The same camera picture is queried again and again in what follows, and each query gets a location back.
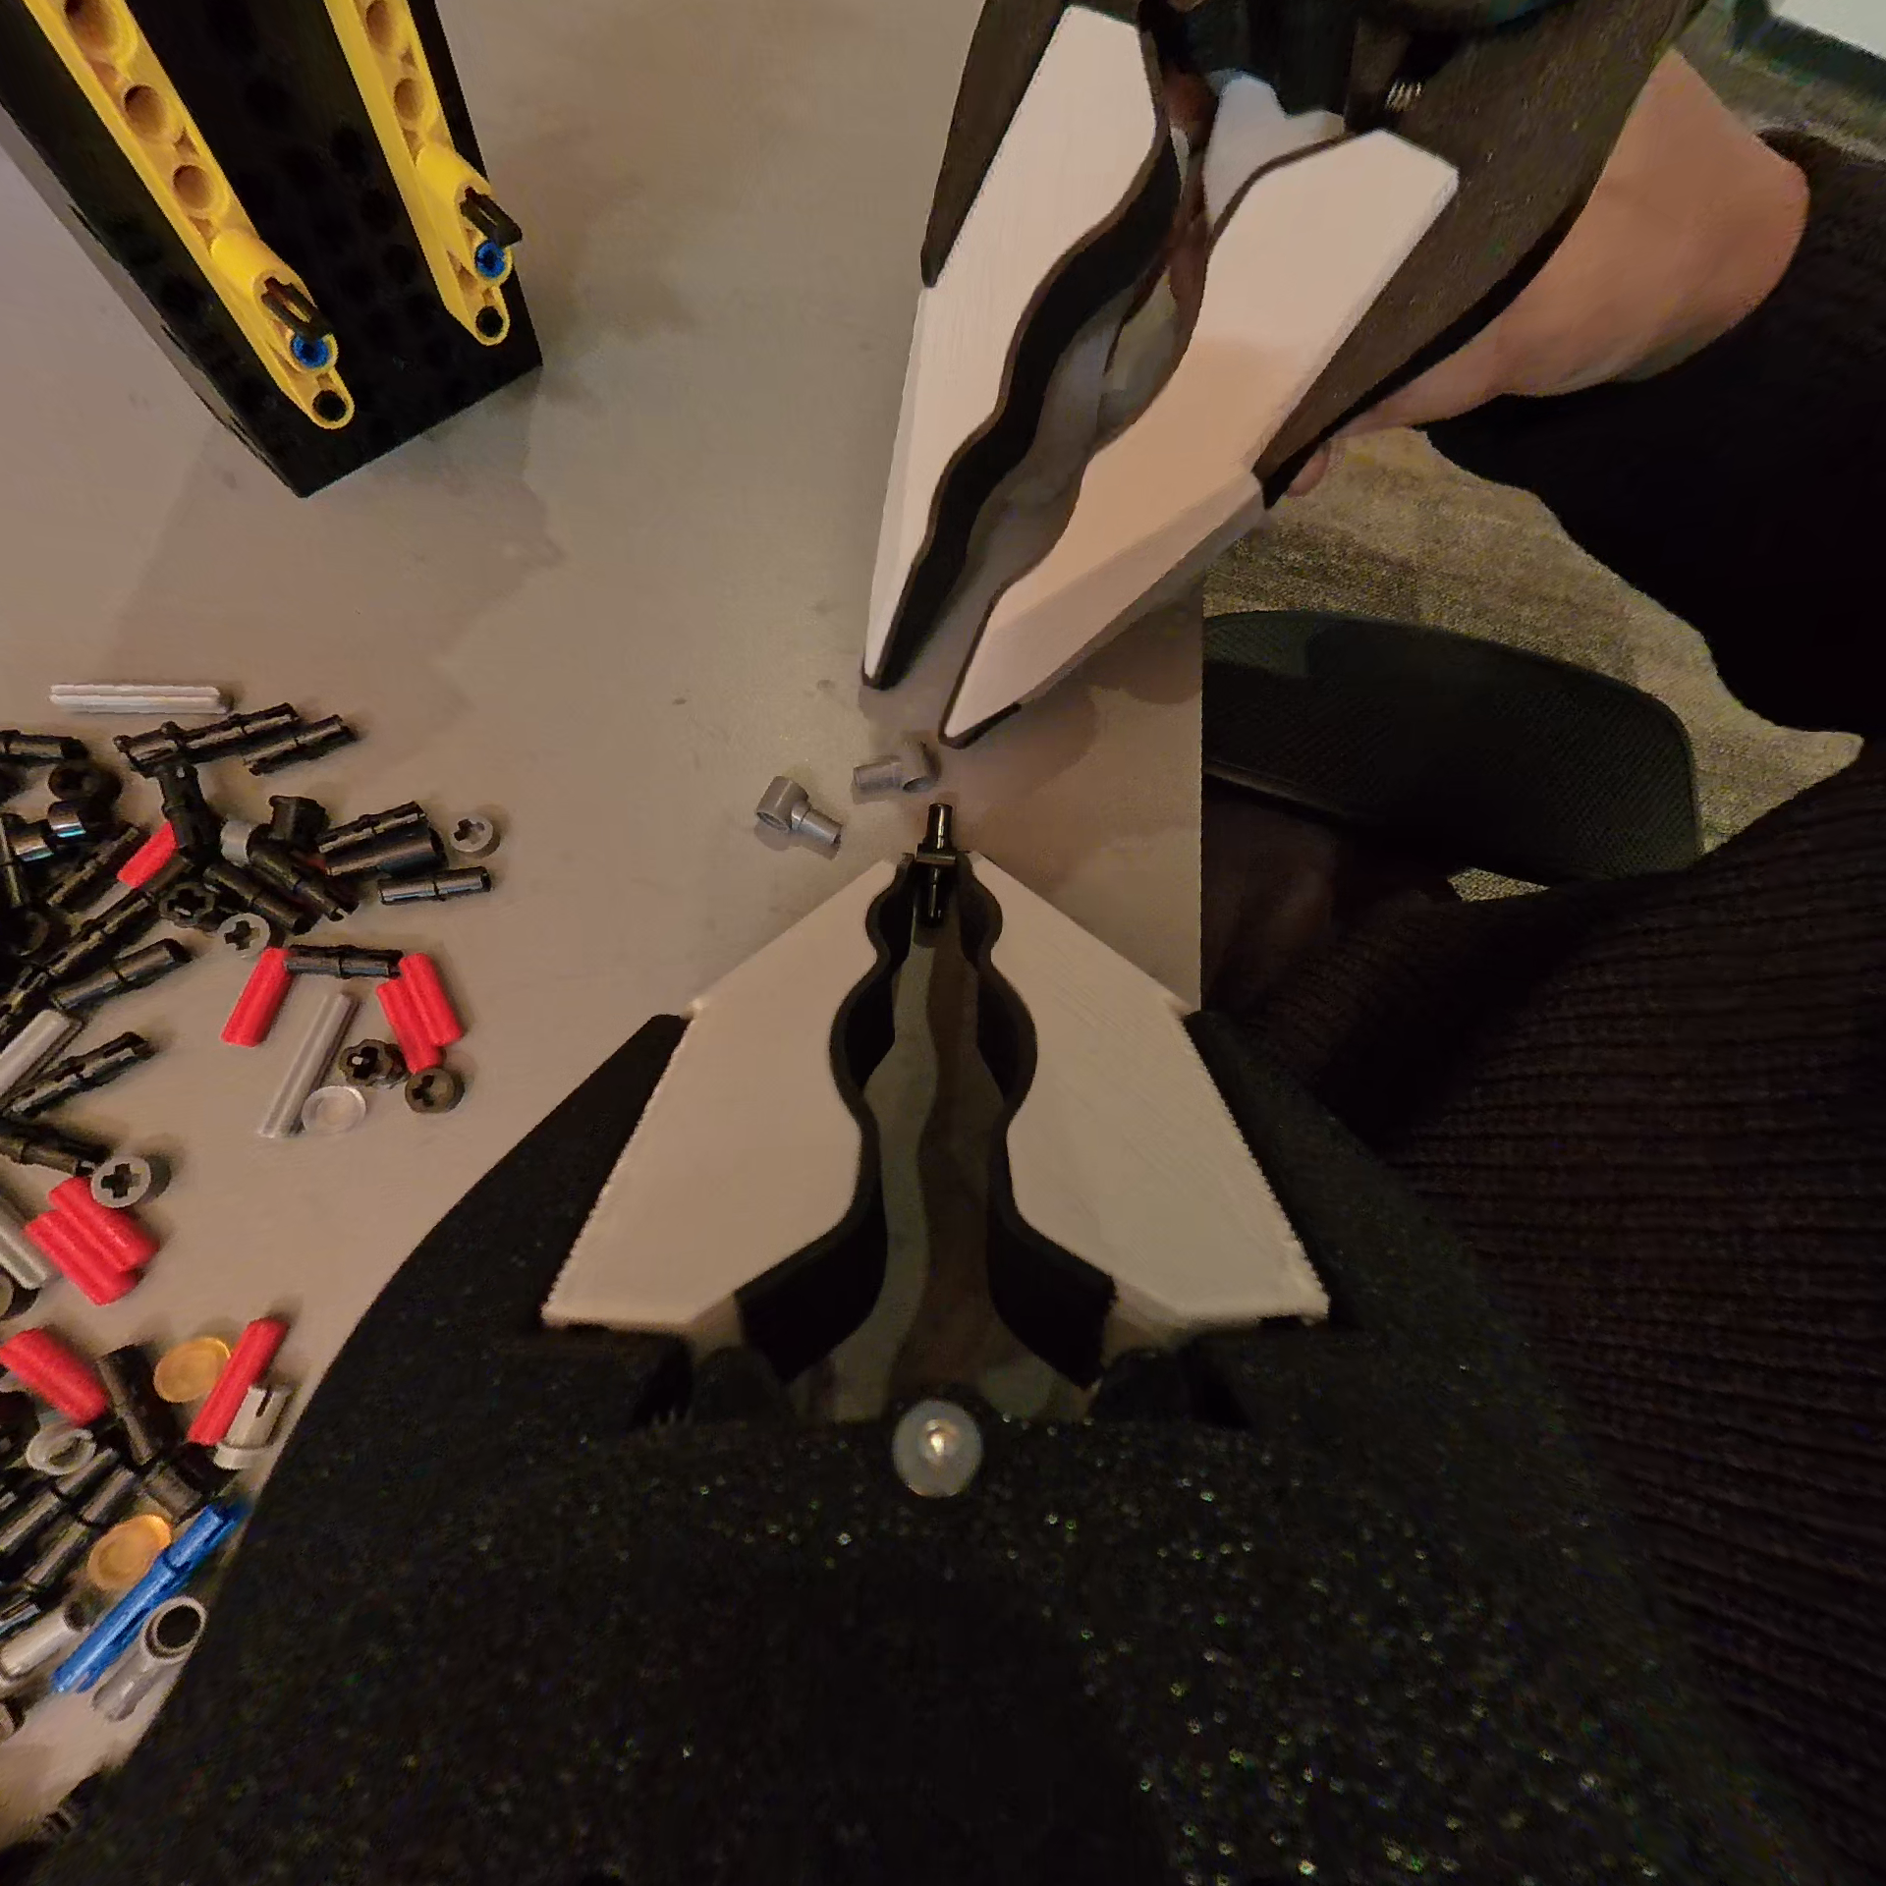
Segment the person's black knit sweater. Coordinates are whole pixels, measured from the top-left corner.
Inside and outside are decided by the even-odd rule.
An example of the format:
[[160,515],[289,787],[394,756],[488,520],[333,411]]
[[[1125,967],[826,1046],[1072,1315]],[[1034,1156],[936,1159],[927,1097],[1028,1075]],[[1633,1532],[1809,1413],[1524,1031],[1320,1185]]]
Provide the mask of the person's black knit sweater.
[[1711,1689],[1882,1881],[1883,773],[1467,903],[1205,786],[1209,1003],[1479,1261]]

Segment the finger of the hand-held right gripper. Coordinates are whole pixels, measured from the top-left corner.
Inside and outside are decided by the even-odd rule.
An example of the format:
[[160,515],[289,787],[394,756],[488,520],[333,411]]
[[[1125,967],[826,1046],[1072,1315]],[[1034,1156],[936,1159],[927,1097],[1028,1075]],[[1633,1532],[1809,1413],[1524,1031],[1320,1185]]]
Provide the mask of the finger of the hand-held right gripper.
[[1137,4],[985,4],[921,255],[863,683],[905,680],[1043,439],[1055,373],[1101,368],[1160,259],[1182,159]]
[[1244,183],[1191,341],[1086,462],[1065,531],[993,603],[938,736],[965,747],[1163,607],[1266,507],[1258,461],[1451,207],[1457,168],[1377,131]]

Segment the black office chair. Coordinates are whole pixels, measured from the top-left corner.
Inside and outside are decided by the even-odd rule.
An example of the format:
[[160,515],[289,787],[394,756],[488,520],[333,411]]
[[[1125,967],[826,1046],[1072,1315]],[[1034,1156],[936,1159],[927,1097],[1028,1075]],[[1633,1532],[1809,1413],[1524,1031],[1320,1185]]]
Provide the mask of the black office chair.
[[1209,618],[1209,776],[1544,887],[1704,854],[1691,742],[1659,698],[1448,628],[1320,609]]

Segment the black tower with yellow beams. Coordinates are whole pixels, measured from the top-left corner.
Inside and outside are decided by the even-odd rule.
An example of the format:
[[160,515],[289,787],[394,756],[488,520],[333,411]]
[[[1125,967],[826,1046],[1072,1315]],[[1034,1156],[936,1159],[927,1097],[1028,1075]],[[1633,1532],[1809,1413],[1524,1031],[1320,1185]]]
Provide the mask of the black tower with yellow beams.
[[5,4],[2,33],[9,164],[297,495],[541,364],[436,4]]

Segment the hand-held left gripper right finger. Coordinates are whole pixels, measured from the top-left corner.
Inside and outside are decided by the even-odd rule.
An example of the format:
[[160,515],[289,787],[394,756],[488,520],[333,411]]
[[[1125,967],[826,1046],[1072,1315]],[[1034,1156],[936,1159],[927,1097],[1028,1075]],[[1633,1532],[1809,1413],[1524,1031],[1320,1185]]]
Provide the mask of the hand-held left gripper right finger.
[[1324,1322],[1187,1003],[985,855],[957,909],[1000,1093],[985,1263],[1008,1331],[1089,1387],[1127,1352]]

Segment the pile of plastic building pieces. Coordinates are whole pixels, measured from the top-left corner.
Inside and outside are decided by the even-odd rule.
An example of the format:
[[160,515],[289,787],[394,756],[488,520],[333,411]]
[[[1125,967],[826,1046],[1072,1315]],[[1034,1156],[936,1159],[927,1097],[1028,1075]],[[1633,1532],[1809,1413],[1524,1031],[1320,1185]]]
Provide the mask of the pile of plastic building pieces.
[[[485,817],[436,829],[420,804],[333,820],[277,792],[261,820],[215,805],[205,773],[266,781],[358,736],[341,716],[278,702],[220,719],[167,719],[112,741],[102,762],[65,735],[5,729],[5,796],[39,776],[39,817],[5,812],[5,1322],[50,1289],[121,1305],[162,1236],[160,1159],[76,1129],[68,1114],[156,1062],[146,1029],[92,1043],[110,1006],[195,960],[192,936],[243,965],[220,1043],[261,1049],[297,991],[321,991],[289,1049],[258,1137],[333,1139],[396,1093],[417,1116],[466,1096],[466,1038],[433,957],[307,941],[367,903],[446,905],[493,892]],[[5,1738],[45,1694],[86,1694],[123,1721],[197,1648],[197,1584],[246,1520],[241,1488],[269,1462],[297,1389],[278,1370],[288,1315],[156,1352],[87,1352],[50,1327],[5,1334]]]

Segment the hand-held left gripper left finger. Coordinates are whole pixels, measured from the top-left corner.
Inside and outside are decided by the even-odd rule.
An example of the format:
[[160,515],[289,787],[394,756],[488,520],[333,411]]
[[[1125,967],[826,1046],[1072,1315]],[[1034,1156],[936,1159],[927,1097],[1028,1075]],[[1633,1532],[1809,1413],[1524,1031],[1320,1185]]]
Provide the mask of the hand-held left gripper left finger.
[[884,1282],[880,1137],[863,1089],[894,1038],[911,867],[871,865],[711,984],[543,1302],[550,1328],[748,1348],[787,1380]]

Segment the person's right forearm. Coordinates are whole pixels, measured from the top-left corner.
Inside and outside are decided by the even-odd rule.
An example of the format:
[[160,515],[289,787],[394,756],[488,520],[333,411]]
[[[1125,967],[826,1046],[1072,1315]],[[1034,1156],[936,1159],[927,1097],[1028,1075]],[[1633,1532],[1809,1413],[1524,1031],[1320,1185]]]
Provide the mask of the person's right forearm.
[[1753,315],[1652,379],[1503,397],[1427,436],[1695,628],[1760,719],[1882,739],[1883,171],[1809,133],[1760,140],[1804,171],[1808,220]]

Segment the person's right hand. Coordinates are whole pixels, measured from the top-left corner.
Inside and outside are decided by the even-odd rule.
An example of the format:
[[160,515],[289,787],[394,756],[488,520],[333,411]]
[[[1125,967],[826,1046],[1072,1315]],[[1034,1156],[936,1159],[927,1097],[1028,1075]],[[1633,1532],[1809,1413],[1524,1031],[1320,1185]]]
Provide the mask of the person's right hand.
[[1311,492],[1351,438],[1676,368],[1779,286],[1808,202],[1804,168],[1666,53],[1544,270],[1473,341],[1319,447],[1290,494]]

